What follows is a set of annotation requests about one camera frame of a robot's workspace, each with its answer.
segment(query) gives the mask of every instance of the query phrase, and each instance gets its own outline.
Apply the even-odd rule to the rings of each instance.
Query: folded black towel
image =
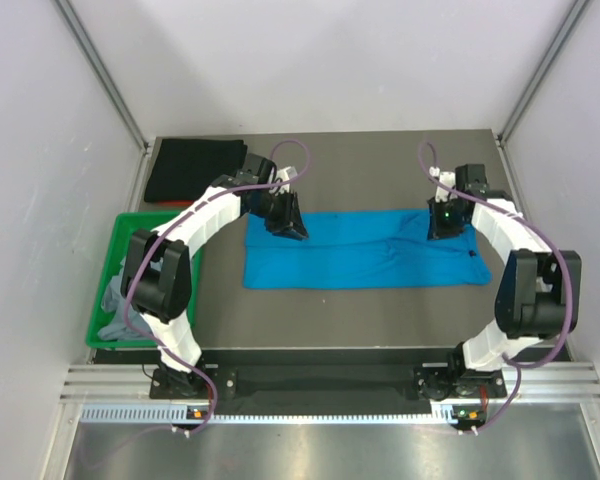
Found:
[[[244,163],[242,140],[165,138],[144,191],[144,201],[194,202],[222,174]]]

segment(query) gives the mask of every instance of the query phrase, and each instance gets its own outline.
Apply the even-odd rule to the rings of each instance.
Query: white enclosure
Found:
[[[146,153],[138,137],[497,135],[574,3],[586,2],[0,1],[0,479],[43,463]],[[526,213],[583,257],[572,346],[600,372],[600,0],[589,3],[500,147]],[[73,5],[83,45],[57,4]]]
[[[509,147],[533,220],[582,256],[573,344],[600,374],[600,0],[587,9]]]
[[[34,478],[140,152],[51,2],[0,1],[0,478]]]
[[[498,131],[567,3],[73,2],[148,137]]]

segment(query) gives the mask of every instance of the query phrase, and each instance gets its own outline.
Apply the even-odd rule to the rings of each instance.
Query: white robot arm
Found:
[[[153,335],[164,347],[162,363],[175,371],[189,373],[189,369],[167,355],[168,349],[190,365],[196,365],[201,356],[200,346],[193,338],[187,319],[187,305],[191,298],[191,259],[222,227],[245,213],[265,219],[265,226],[273,235],[296,240],[308,238],[298,207],[297,194],[283,186],[274,191],[250,190],[235,194],[218,195],[226,189],[243,185],[265,184],[288,180],[295,169],[278,170],[275,164],[263,157],[248,154],[243,167],[235,176],[222,176],[204,195],[178,217],[153,231],[136,231],[129,244],[129,252],[121,293],[126,296],[131,282],[139,270],[146,252],[157,238],[185,215],[192,215],[179,223],[160,244],[153,261],[162,260],[160,271],[148,267],[141,277],[132,299],[133,307],[140,312]]]
[[[513,358],[525,348],[560,333],[565,317],[560,269],[546,243],[513,219],[522,214],[508,195],[489,188],[483,165],[464,165],[455,172],[432,168],[430,173],[447,187],[509,212],[505,215],[469,202],[440,187],[429,200],[430,239],[456,236],[470,223],[485,236],[505,265],[495,302],[495,318],[478,335],[463,342],[455,358],[460,364],[459,374],[500,370],[503,355]],[[572,280],[573,330],[577,322],[581,262],[575,252],[561,253]]]

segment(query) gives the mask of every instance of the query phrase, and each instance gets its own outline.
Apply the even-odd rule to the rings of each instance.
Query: green plastic bin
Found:
[[[111,241],[109,243],[109,251],[107,252],[107,258],[102,269],[102,275],[100,276],[100,285],[98,286],[98,293],[93,305],[93,312],[91,314],[91,323],[89,324],[89,330],[87,330],[87,345],[91,348],[145,348],[155,347],[155,342],[151,340],[136,340],[136,341],[121,341],[121,342],[104,342],[98,337],[98,331],[106,325],[109,325],[113,320],[115,313],[106,313],[100,304],[102,303],[102,297],[104,292],[109,285],[111,279],[120,272],[120,262],[127,255],[127,249],[129,248],[129,240],[131,235],[139,228],[152,230],[155,227],[168,222],[178,215],[180,211],[168,211],[168,212],[147,212],[147,213],[122,213],[116,218],[116,223],[113,227],[113,233],[111,234]],[[191,327],[195,325],[195,307],[196,307],[196,292],[198,290],[198,278],[200,276],[200,260],[202,257],[202,250],[193,257],[191,261],[191,301],[189,302],[189,308],[187,309],[187,316],[189,317],[189,323]]]

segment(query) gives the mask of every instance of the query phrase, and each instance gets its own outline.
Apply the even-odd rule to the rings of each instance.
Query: blue cloth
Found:
[[[427,240],[428,210],[303,214],[309,240],[275,237],[249,218],[246,288],[404,288],[485,285],[471,226]]]

